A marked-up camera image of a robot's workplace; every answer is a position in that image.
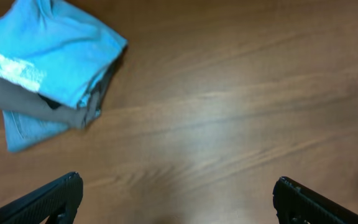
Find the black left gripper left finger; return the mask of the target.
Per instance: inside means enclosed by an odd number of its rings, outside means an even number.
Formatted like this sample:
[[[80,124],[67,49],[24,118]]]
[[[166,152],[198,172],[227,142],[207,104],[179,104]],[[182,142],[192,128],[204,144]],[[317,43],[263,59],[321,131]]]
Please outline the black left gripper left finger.
[[[0,224],[71,224],[83,198],[83,179],[69,172],[0,208]]]

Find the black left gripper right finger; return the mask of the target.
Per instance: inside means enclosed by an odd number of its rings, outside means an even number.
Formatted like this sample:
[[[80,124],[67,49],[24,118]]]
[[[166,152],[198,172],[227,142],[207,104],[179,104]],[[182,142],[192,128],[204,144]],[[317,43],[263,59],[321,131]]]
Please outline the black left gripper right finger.
[[[273,207],[279,224],[358,224],[358,214],[285,176],[273,188]]]

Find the light blue printed t-shirt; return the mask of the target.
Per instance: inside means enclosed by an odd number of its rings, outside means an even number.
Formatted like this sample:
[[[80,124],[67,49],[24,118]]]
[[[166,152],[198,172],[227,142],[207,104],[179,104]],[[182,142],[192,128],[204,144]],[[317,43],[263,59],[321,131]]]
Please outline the light blue printed t-shirt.
[[[126,45],[66,1],[18,0],[0,17],[0,78],[77,109]]]

